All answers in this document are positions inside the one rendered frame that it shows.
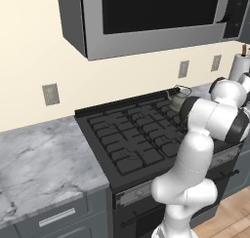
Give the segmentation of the stainless steel microwave oven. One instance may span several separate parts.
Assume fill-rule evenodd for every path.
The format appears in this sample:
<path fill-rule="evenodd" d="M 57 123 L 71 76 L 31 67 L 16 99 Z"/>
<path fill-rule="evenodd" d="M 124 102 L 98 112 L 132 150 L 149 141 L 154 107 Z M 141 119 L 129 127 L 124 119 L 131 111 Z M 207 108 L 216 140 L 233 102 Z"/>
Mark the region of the stainless steel microwave oven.
<path fill-rule="evenodd" d="M 238 40 L 248 0 L 58 0 L 62 36 L 87 60 Z"/>

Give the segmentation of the pale grey pot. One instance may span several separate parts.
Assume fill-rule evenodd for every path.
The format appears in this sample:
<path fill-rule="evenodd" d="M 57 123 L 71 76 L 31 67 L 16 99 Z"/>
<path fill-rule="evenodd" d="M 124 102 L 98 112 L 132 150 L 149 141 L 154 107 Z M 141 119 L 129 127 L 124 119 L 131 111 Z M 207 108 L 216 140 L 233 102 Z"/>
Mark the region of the pale grey pot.
<path fill-rule="evenodd" d="M 181 91 L 181 88 L 187 88 L 189 90 L 189 93 L 186 94 Z M 190 96 L 192 89 L 190 87 L 176 85 L 173 88 L 174 95 L 171 96 L 169 90 L 166 91 L 167 99 L 170 101 L 170 108 L 176 112 L 179 112 L 181 110 L 181 107 L 184 103 L 184 101 Z"/>

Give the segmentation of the grey base cabinet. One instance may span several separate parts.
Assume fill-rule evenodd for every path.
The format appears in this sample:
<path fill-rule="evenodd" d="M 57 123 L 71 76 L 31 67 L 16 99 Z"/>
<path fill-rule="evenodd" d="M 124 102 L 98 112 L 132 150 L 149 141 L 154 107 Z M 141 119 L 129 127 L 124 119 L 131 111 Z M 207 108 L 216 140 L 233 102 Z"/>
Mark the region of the grey base cabinet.
<path fill-rule="evenodd" d="M 103 189 L 92 194 L 84 193 L 81 197 L 74 199 L 73 201 L 85 197 L 88 212 L 59 230 L 53 231 L 50 234 L 40 235 L 36 238 L 108 238 L 106 193 L 107 189 Z M 41 209 L 34 216 L 56 207 L 59 206 L 50 206 Z M 34 216 L 25 215 L 18 222 Z M 15 223 L 0 228 L 0 238 L 20 238 Z"/>
<path fill-rule="evenodd" d="M 242 147 L 234 168 L 239 173 L 229 179 L 224 199 L 250 185 L 250 144 Z"/>

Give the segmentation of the grey wall outlet plate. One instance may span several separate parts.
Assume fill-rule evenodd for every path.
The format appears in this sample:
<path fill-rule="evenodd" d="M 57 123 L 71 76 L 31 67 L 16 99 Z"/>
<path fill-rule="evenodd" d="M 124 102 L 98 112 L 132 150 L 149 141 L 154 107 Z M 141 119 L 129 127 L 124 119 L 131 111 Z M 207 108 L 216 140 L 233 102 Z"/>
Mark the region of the grey wall outlet plate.
<path fill-rule="evenodd" d="M 188 65 L 189 61 L 184 60 L 180 63 L 180 69 L 179 69 L 179 78 L 184 78 L 188 74 Z"/>
<path fill-rule="evenodd" d="M 222 55 L 214 56 L 212 66 L 211 66 L 211 72 L 219 69 L 221 58 L 222 58 Z"/>
<path fill-rule="evenodd" d="M 58 104 L 60 102 L 58 86 L 56 84 L 44 85 L 42 90 L 46 105 Z"/>

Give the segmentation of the white paper towel roll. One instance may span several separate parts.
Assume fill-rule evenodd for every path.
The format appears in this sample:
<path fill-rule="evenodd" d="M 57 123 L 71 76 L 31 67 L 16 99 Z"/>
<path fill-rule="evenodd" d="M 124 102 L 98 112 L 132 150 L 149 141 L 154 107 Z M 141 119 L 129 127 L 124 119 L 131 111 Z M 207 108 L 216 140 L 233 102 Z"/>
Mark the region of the white paper towel roll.
<path fill-rule="evenodd" d="M 237 81 L 243 73 L 249 71 L 249 68 L 250 56 L 247 54 L 247 45 L 243 44 L 241 53 L 234 56 L 229 73 L 229 80 Z"/>

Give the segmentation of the grey wall cabinet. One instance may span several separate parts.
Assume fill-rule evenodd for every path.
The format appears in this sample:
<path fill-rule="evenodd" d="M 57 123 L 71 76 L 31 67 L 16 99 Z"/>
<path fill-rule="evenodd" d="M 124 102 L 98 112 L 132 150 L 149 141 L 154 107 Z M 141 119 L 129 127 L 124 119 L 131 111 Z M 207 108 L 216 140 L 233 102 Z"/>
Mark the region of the grey wall cabinet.
<path fill-rule="evenodd" d="M 238 41 L 250 45 L 250 0 L 248 0 Z"/>

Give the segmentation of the grey drawer front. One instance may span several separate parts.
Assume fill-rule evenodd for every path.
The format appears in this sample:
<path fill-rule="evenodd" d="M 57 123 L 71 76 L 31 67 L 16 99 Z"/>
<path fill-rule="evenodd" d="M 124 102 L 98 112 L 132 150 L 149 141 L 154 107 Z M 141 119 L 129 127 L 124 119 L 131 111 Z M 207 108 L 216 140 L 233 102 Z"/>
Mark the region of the grey drawer front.
<path fill-rule="evenodd" d="M 38 222 L 42 219 L 49 218 L 51 216 L 57 215 L 61 212 L 67 211 L 74 208 L 76 214 L 58 220 L 52 224 L 46 225 L 44 227 L 39 227 Z M 84 216 L 88 212 L 86 198 L 77 199 L 70 203 L 66 203 L 54 209 L 48 210 L 42 214 L 36 215 L 31 218 L 27 218 L 21 222 L 15 224 L 17 232 L 20 238 L 36 238 L 40 235 L 50 234 L 53 231 L 59 230 L 65 227 L 68 223 L 76 220 L 77 218 Z"/>

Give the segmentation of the black gas stove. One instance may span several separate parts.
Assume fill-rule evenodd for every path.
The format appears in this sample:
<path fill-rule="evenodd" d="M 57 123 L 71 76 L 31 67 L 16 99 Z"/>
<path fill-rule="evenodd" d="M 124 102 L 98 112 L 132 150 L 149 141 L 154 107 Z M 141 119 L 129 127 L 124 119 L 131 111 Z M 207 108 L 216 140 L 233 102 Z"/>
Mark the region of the black gas stove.
<path fill-rule="evenodd" d="M 176 161 L 188 125 L 181 122 L 180 111 L 170 108 L 166 91 L 79 109 L 75 120 L 90 144 L 110 184 L 113 209 L 114 238 L 151 238 L 154 229 L 163 221 L 166 206 L 151 195 L 152 181 L 169 172 Z M 206 177 L 220 178 L 235 170 L 234 165 L 242 141 L 229 144 L 214 141 L 214 153 Z M 216 201 L 200 209 L 190 219 L 192 230 L 197 215 L 214 213 L 221 201 L 229 178 L 215 185 Z M 136 192 L 144 196 L 139 198 Z M 163 206 L 125 228 L 122 222 Z"/>

